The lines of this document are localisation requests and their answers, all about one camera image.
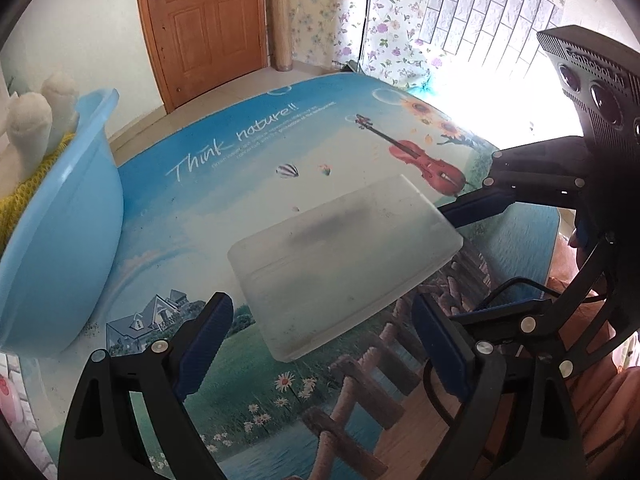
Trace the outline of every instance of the striped hot air balloon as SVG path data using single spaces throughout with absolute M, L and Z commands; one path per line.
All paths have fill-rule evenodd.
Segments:
M 283 164 L 276 168 L 276 173 L 280 178 L 295 178 L 299 175 L 298 168 L 293 164 Z

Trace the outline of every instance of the translucent plastic container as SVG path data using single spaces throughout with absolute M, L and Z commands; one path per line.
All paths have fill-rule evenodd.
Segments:
M 249 236 L 228 259 L 274 359 L 290 362 L 409 292 L 462 243 L 398 175 Z

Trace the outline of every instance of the house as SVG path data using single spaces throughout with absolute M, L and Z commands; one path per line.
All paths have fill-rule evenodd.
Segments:
M 147 336 L 171 325 L 187 304 L 187 295 L 179 290 L 172 290 L 168 298 L 156 294 L 142 312 L 107 323 L 107 348 L 120 345 L 125 353 L 144 351 L 148 345 Z

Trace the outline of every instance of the wooden door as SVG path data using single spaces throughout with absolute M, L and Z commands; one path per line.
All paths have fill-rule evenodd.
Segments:
M 150 23 L 147 46 L 167 111 L 267 65 L 264 0 L 146 1 L 143 28 Z

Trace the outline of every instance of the yellow mesh bag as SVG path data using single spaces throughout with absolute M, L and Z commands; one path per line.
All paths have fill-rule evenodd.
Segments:
M 56 151 L 47 155 L 27 180 L 21 183 L 11 195 L 0 198 L 0 256 L 4 253 L 9 238 L 11 238 L 29 201 L 74 136 L 75 134 L 66 134 Z

